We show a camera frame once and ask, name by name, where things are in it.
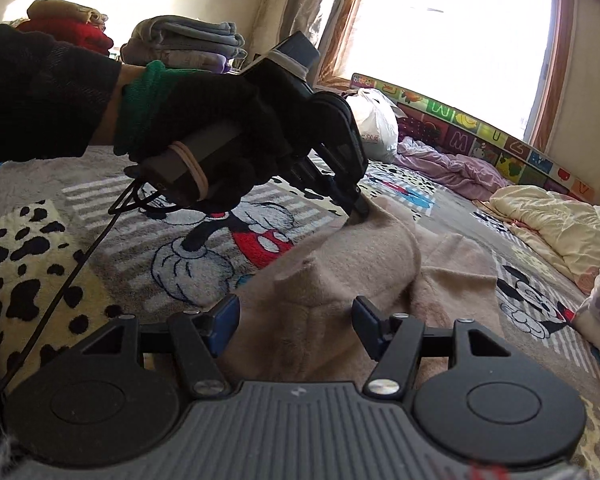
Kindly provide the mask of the dark sleeved left forearm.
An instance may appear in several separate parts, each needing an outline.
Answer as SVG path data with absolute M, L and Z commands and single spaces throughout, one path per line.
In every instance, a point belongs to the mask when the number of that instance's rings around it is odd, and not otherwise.
M 79 157 L 114 143 L 123 89 L 141 67 L 0 25 L 0 162 Z

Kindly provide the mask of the green gloved left hand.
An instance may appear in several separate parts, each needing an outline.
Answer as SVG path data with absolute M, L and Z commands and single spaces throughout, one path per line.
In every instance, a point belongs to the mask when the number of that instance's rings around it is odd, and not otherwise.
M 290 152 L 269 88 L 244 75 L 171 70 L 156 61 L 122 88 L 114 154 L 142 162 L 214 127 L 235 135 L 218 148 L 228 157 L 256 164 L 265 153 L 277 160 Z

